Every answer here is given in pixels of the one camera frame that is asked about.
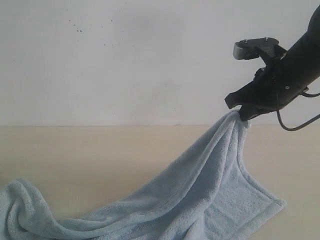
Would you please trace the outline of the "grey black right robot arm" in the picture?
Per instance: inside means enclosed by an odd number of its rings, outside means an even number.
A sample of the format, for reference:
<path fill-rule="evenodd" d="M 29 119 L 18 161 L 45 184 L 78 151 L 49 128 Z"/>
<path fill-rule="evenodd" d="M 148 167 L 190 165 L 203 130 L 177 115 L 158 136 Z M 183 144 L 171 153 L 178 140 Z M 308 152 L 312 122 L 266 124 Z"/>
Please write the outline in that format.
<path fill-rule="evenodd" d="M 314 11 L 307 31 L 290 49 L 272 37 L 244 39 L 234 44 L 233 57 L 261 58 L 265 67 L 247 85 L 226 96 L 227 107 L 240 106 L 243 121 L 283 109 L 320 76 L 320 10 Z"/>

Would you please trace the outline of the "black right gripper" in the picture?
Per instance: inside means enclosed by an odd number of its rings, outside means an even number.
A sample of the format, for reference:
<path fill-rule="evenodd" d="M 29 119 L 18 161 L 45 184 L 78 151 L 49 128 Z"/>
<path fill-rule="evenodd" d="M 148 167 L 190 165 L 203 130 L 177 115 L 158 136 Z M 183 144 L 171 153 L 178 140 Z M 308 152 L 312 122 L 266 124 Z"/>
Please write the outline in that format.
<path fill-rule="evenodd" d="M 287 106 L 310 84 L 310 58 L 304 53 L 287 51 L 283 57 L 265 62 L 252 81 L 229 93 L 224 101 L 228 109 L 241 106 L 242 121 L 275 112 Z"/>

